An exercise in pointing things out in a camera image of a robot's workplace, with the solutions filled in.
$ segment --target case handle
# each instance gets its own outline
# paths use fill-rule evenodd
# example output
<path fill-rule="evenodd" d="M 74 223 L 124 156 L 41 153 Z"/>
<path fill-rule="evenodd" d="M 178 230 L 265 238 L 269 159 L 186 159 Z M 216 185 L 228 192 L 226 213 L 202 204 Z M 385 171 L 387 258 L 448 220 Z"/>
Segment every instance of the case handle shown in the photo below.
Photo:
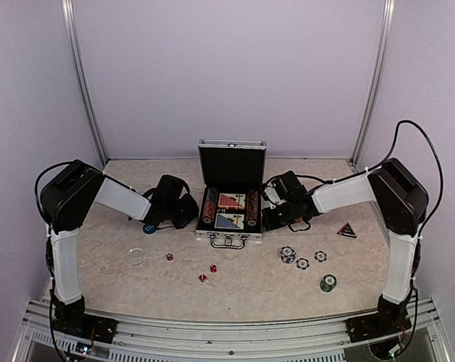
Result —
<path fill-rule="evenodd" d="M 240 250 L 245 247 L 245 241 L 247 240 L 247 235 L 241 235 L 242 244 L 240 245 L 233 245 L 232 244 L 232 236 L 226 235 L 226 239 L 224 240 L 224 244 L 215 244 L 216 235 L 210 234 L 211 237 L 211 245 L 217 249 L 237 249 Z"/>

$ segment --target triangular token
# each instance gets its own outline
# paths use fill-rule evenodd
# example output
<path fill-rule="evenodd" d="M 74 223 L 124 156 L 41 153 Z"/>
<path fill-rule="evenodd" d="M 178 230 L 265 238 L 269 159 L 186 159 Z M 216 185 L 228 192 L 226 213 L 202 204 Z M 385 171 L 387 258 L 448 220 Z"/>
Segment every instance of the triangular token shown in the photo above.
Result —
<path fill-rule="evenodd" d="M 356 239 L 357 236 L 353 231 L 352 227 L 350 226 L 349 222 L 347 222 L 339 231 L 338 235 L 347 236 L 348 238 Z"/>

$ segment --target poker chip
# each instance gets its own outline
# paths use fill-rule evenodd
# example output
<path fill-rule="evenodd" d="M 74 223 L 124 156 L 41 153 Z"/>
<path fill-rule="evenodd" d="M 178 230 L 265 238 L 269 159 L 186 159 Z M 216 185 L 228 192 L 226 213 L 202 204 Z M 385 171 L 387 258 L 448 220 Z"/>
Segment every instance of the poker chip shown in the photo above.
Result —
<path fill-rule="evenodd" d="M 286 264 L 291 264 L 296 260 L 296 252 L 292 247 L 283 247 L 281 249 L 281 260 Z"/>
<path fill-rule="evenodd" d="M 315 259 L 319 262 L 325 262 L 327 260 L 327 255 L 324 251 L 317 251 L 315 253 Z"/>
<path fill-rule="evenodd" d="M 298 269 L 306 270 L 307 268 L 309 268 L 308 259 L 299 258 L 296 262 L 296 266 Z"/>
<path fill-rule="evenodd" d="M 336 277 L 334 275 L 328 274 L 323 277 L 319 287 L 323 292 L 329 293 L 332 291 L 337 284 Z"/>
<path fill-rule="evenodd" d="M 258 197 L 257 197 L 257 191 L 250 190 L 247 193 L 247 213 L 246 213 L 247 224 L 249 226 L 257 225 L 258 205 L 259 205 L 259 201 L 258 201 Z"/>
<path fill-rule="evenodd" d="M 204 211 L 202 212 L 202 222 L 206 224 L 211 224 L 214 222 L 215 210 L 217 205 L 217 198 L 219 197 L 219 192 L 217 189 L 210 188 L 207 190 L 207 195 L 205 196 Z"/>
<path fill-rule="evenodd" d="M 143 226 L 143 232 L 144 232 L 145 234 L 153 234 L 153 233 L 156 232 L 156 231 L 157 231 L 157 227 L 154 226 L 154 225 L 147 225 L 147 224 L 145 224 L 145 225 Z"/>

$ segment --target open case lid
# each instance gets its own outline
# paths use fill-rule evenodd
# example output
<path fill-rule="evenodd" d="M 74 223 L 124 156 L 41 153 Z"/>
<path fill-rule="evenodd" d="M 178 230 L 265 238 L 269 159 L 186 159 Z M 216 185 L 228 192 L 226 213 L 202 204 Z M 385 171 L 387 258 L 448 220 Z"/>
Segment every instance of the open case lid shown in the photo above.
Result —
<path fill-rule="evenodd" d="M 258 189 L 263 182 L 265 141 L 200 140 L 198 152 L 207 187 Z"/>

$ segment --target white wall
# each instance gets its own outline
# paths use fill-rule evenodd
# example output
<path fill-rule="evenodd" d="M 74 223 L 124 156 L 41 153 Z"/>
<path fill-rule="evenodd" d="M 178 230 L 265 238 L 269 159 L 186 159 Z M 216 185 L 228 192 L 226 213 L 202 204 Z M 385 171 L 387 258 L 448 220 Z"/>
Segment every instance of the white wall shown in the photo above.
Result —
<path fill-rule="evenodd" d="M 97 163 L 61 4 L 0 0 L 0 361 L 48 279 L 35 178 L 72 158 Z"/>
<path fill-rule="evenodd" d="M 270 155 L 351 156 L 383 0 L 81 0 L 81 53 L 111 158 L 197 155 L 199 138 Z"/>
<path fill-rule="evenodd" d="M 438 150 L 445 173 L 442 205 L 427 225 L 417 285 L 433 296 L 455 353 L 455 0 L 397 2 L 389 53 L 361 166 L 388 151 L 395 123 L 420 123 Z M 438 174 L 428 146 L 403 126 L 395 155 L 435 203 Z"/>

